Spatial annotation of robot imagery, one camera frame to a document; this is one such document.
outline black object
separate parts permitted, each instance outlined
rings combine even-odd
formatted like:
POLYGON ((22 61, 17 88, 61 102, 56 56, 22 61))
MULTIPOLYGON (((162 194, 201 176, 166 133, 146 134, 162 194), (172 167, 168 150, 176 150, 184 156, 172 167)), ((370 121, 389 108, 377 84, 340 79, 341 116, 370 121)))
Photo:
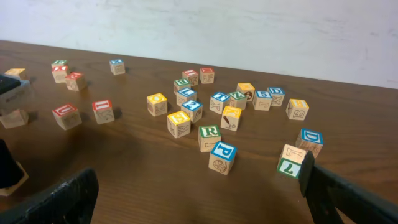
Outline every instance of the black object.
POLYGON ((314 165, 308 152, 300 171, 300 190, 315 224, 343 223, 336 208, 355 223, 398 223, 398 207, 314 165))

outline wooden table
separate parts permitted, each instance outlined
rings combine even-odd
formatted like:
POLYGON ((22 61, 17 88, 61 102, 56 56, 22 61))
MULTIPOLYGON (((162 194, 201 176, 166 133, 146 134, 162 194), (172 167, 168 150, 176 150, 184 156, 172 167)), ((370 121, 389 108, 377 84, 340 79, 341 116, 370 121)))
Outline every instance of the wooden table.
POLYGON ((202 66, 0 41, 0 72, 26 68, 35 90, 29 124, 0 129, 30 175, 12 197, 0 198, 0 211, 91 166, 99 180, 92 223, 312 223, 298 181, 276 172, 283 145, 294 145, 301 128, 324 135, 317 164, 398 203, 398 90, 214 67, 215 83, 194 87, 203 118, 175 139, 165 114, 149 114, 146 96, 163 93, 168 114, 180 110, 172 82, 202 66), (112 75, 112 58, 124 59, 127 74, 112 75), (88 88, 56 84, 56 59, 83 72, 88 88), (259 90, 280 86, 286 96, 270 111, 248 103, 237 132, 221 129, 223 141, 238 148, 230 174, 222 175, 208 168, 209 153, 199 151, 198 127, 220 125, 221 116, 208 109, 210 96, 235 91, 239 82, 259 90), (287 118, 289 98, 310 105, 305 121, 287 118), (103 99, 112 101, 116 120, 97 125, 91 103, 103 99), (66 103, 83 120, 69 131, 52 115, 66 103))

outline toy block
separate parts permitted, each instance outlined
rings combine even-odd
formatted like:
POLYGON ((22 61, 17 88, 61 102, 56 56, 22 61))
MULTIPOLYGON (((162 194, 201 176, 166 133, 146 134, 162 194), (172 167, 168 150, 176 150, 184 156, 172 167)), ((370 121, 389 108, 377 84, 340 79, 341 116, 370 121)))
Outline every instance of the toy block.
POLYGON ((221 141, 217 125, 200 126, 198 140, 200 152, 210 152, 221 141))
POLYGON ((79 110, 72 104, 63 105, 52 111, 57 124, 62 129, 68 130, 81 124, 79 110))
POLYGON ((312 151, 313 157, 316 158, 323 146, 322 133, 309 129, 301 129, 296 140, 296 147, 306 151, 312 151))
POLYGON ((65 81, 65 77, 69 75, 69 68, 68 66, 56 66, 52 69, 52 75, 54 76, 56 83, 63 83, 65 81))
POLYGON ((113 75, 125 74, 124 61, 121 59, 110 60, 111 72, 113 75))
POLYGON ((197 100, 197 92, 191 88, 183 88, 177 91, 177 105, 181 106, 189 100, 197 100))
POLYGON ((175 138, 191 132, 191 119, 184 111, 167 115, 167 129, 175 138))
POLYGON ((182 78, 186 78, 191 82, 192 86, 198 85, 199 83, 199 74, 194 70, 187 70, 182 72, 182 78))
POLYGON ((57 66, 68 66, 68 61, 67 60, 56 60, 51 64, 51 67, 57 67, 57 66))
POLYGON ((254 90, 254 87, 250 83, 238 83, 238 87, 236 88, 236 91, 240 91, 248 98, 248 102, 253 100, 254 90))
POLYGON ((221 117, 221 127, 236 131, 238 130, 239 119, 241 118, 242 109, 233 106, 225 106, 223 115, 221 117))
POLYGON ((218 114, 223 113, 223 109, 229 104, 229 99, 231 97, 225 93, 217 92, 210 97, 210 110, 218 114))
POLYGON ((177 91, 182 90, 183 88, 191 88, 191 82, 186 78, 182 78, 180 80, 174 80, 174 94, 177 94, 177 91))
POLYGON ((272 102, 272 95, 267 91, 255 91, 253 107, 255 110, 269 111, 272 102))
POLYGON ((82 73, 72 72, 65 77, 68 90, 80 91, 86 88, 87 83, 82 73))
POLYGON ((200 69, 200 81, 202 84, 214 83, 214 70, 212 68, 201 68, 200 69))
POLYGON ((23 79, 23 80, 28 80, 28 77, 26 75, 24 68, 12 68, 12 69, 6 71, 4 74, 12 75, 12 76, 18 77, 19 79, 23 79))
POLYGON ((147 107, 152 116, 165 114, 167 113, 167 99, 161 93, 147 96, 147 107))
POLYGON ((112 103, 110 100, 102 100, 93 103, 93 111, 97 124, 114 121, 112 103))
POLYGON ((209 158, 209 168, 228 175, 234 164, 236 147, 225 142, 219 141, 211 150, 209 158))
POLYGON ((290 99, 286 107, 286 114, 289 119, 303 121, 310 109, 305 100, 290 99))
POLYGON ((299 178, 301 164, 306 155, 306 150, 286 144, 280 154, 277 171, 289 177, 299 178))
POLYGON ((268 87, 267 91, 272 96, 271 106, 282 106, 282 102, 285 98, 285 92, 283 89, 278 87, 268 87))
POLYGON ((188 114, 192 123, 195 123, 203 114, 203 105, 195 100, 189 100, 181 105, 181 110, 188 114))
POLYGON ((0 121, 6 129, 26 125, 28 119, 29 115, 25 110, 15 110, 12 113, 0 117, 0 121))

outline block picture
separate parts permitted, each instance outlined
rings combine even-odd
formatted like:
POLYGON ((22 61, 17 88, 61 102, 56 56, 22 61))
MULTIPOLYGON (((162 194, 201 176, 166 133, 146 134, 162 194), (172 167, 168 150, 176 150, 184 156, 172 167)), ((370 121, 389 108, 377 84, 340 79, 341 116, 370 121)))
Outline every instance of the block picture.
POLYGON ((285 92, 279 87, 268 87, 267 91, 272 96, 271 106, 282 106, 285 98, 285 92))
POLYGON ((279 157, 277 171, 289 177, 298 179, 300 175, 301 164, 306 155, 306 150, 286 144, 279 157))
POLYGON ((225 106, 223 115, 221 116, 221 127, 236 131, 238 130, 239 119, 241 118, 242 109, 233 106, 225 106))
POLYGON ((167 129, 175 138, 191 132, 191 119, 184 111, 167 115, 167 129))
POLYGON ((217 92, 210 97, 210 110, 222 114, 224 107, 229 104, 231 97, 225 93, 217 92))
POLYGON ((312 151, 314 158, 317 158, 323 147, 323 136, 318 131, 301 129, 296 140, 296 147, 306 151, 312 151))
POLYGON ((255 110, 269 111, 272 96, 267 91, 256 91, 254 93, 253 107, 255 110))
POLYGON ((124 68, 124 61, 121 59, 110 60, 111 72, 113 75, 125 74, 126 69, 124 68))
POLYGON ((290 99, 287 103, 286 114, 289 119, 303 121, 309 109, 310 107, 305 100, 290 99))
POLYGON ((236 147, 225 142, 219 141, 211 150, 209 158, 209 168, 228 175, 234 164, 236 147))
POLYGON ((177 94, 179 90, 182 90, 183 88, 191 88, 191 82, 187 80, 186 78, 182 78, 180 80, 174 80, 173 82, 174 87, 174 94, 177 94))
POLYGON ((152 116, 159 116, 167 113, 167 99, 161 93, 147 97, 148 111, 152 116))
POLYGON ((82 73, 72 72, 65 77, 68 90, 80 91, 86 88, 87 83, 82 73))
POLYGON ((236 91, 240 91, 248 98, 248 102, 253 100, 254 90, 254 87, 250 83, 238 83, 238 87, 236 88, 236 91))
POLYGON ((191 86, 198 85, 199 74, 194 70, 187 70, 182 72, 182 78, 186 78, 191 83, 191 86))
POLYGON ((198 141, 200 152, 210 152, 221 141, 217 125, 200 126, 198 141))
POLYGON ((202 84, 214 83, 214 70, 212 68, 201 68, 200 69, 200 81, 202 84))
POLYGON ((64 130, 69 130, 81 124, 79 110, 70 103, 54 109, 52 113, 57 124, 64 130))
POLYGON ((56 83, 64 83, 65 77, 69 75, 68 66, 56 66, 52 68, 52 75, 56 83))
POLYGON ((203 114, 203 105, 195 100, 188 100, 181 105, 181 110, 188 114, 192 123, 195 123, 203 114))
POLYGON ((246 102, 248 101, 248 98, 243 93, 240 91, 235 91, 229 93, 228 95, 231 97, 229 99, 230 106, 241 108, 242 110, 246 108, 246 102))
POLYGON ((177 91, 177 105, 181 106, 183 103, 197 100, 197 92, 191 88, 183 88, 177 91))
POLYGON ((114 121, 112 103, 110 100, 97 101, 93 103, 93 111, 97 124, 114 121))

